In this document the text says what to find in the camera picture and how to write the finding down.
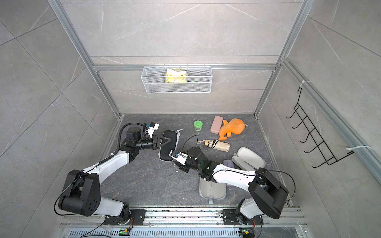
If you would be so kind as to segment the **black zippered umbrella sleeve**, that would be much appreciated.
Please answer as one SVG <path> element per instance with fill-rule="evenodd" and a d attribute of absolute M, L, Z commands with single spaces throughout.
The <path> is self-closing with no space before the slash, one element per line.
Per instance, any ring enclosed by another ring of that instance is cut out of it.
<path fill-rule="evenodd" d="M 159 159 L 164 162 L 171 162 L 173 159 L 169 156 L 171 150 L 176 150 L 179 142 L 179 138 L 181 135 L 180 130 L 172 131 L 166 130 L 163 133 L 163 136 L 170 138 L 172 141 L 167 144 L 160 144 L 161 147 L 159 149 Z"/>

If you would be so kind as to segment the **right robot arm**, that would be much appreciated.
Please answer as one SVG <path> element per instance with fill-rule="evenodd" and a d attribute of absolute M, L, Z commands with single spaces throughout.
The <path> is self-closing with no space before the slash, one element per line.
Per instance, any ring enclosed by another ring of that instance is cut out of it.
<path fill-rule="evenodd" d="M 185 172 L 193 169 L 205 181 L 230 184 L 247 191 L 251 198 L 243 199 L 237 207 L 239 219 L 252 219 L 259 215 L 280 218 L 289 191 L 273 175 L 274 170 L 259 168 L 257 171 L 243 171 L 230 168 L 208 160 L 198 146 L 187 152 L 171 150 L 169 155 Z"/>

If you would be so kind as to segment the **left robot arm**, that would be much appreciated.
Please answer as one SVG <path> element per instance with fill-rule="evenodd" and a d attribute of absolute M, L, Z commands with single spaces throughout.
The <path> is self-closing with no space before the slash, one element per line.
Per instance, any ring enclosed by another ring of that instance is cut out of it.
<path fill-rule="evenodd" d="M 126 202 L 104 198 L 100 185 L 118 169 L 132 162 L 139 152 L 146 149 L 172 150 L 177 147 L 180 133 L 167 130 L 162 136 L 155 135 L 156 123 L 128 123 L 121 127 L 117 148 L 107 158 L 83 170 L 68 173 L 63 191 L 54 203 L 54 211 L 66 211 L 66 215 L 103 215 L 126 223 L 132 214 Z"/>

